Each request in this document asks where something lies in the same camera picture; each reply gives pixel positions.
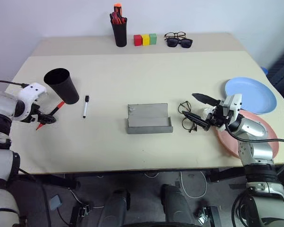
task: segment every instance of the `cube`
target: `cube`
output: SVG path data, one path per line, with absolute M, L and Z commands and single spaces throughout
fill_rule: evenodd
M 142 45 L 143 46 L 147 46 L 150 44 L 150 35 L 149 34 L 145 34 L 145 35 L 141 35 L 142 36 Z
M 142 45 L 142 36 L 141 35 L 134 35 L 133 36 L 133 43 L 135 46 L 141 46 Z
M 152 33 L 150 34 L 150 45 L 155 45 L 157 43 L 157 34 Z

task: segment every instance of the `black cup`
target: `black cup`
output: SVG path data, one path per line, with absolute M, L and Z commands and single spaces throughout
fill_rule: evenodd
M 124 47 L 127 44 L 126 24 L 127 22 L 120 24 L 120 25 L 114 25 L 112 23 L 112 27 L 113 27 L 113 31 L 115 35 L 115 44 L 118 47 Z
M 66 104 L 74 104 L 79 100 L 78 92 L 72 83 L 70 72 L 59 68 L 49 71 L 44 76 L 48 84 Z

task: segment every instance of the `green block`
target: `green block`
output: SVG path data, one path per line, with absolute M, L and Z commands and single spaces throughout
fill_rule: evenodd
M 157 34 L 150 34 L 150 45 L 154 45 L 157 43 Z

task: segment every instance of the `table top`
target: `table top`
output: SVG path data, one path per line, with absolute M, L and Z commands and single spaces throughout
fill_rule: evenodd
M 239 76 L 256 79 L 273 91 L 277 108 L 260 117 L 284 139 L 284 99 L 240 43 L 230 34 L 187 37 L 194 40 L 190 49 L 169 48 L 160 36 L 157 45 L 139 47 L 130 37 L 125 48 L 106 36 L 43 40 L 14 81 L 45 85 L 48 94 L 37 103 L 49 113 L 61 100 L 43 82 L 44 75 L 66 68 L 80 99 L 64 105 L 54 115 L 57 122 L 38 131 L 37 122 L 13 122 L 11 150 L 20 154 L 21 168 L 30 173 L 74 173 L 241 166 L 214 129 L 189 133 L 177 111 L 188 100 L 192 111 L 200 114 L 208 106 L 192 93 L 225 98 L 225 83 Z M 7 89 L 14 95 L 18 91 L 17 86 Z M 85 95 L 90 99 L 83 119 Z M 128 135 L 127 105 L 151 103 L 168 103 L 173 133 Z M 284 163 L 283 143 L 275 162 Z

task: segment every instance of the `blue plate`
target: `blue plate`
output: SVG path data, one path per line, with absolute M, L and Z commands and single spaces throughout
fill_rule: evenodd
M 276 108 L 276 98 L 272 91 L 257 80 L 236 77 L 225 85 L 225 94 L 242 94 L 242 109 L 254 114 L 266 114 Z

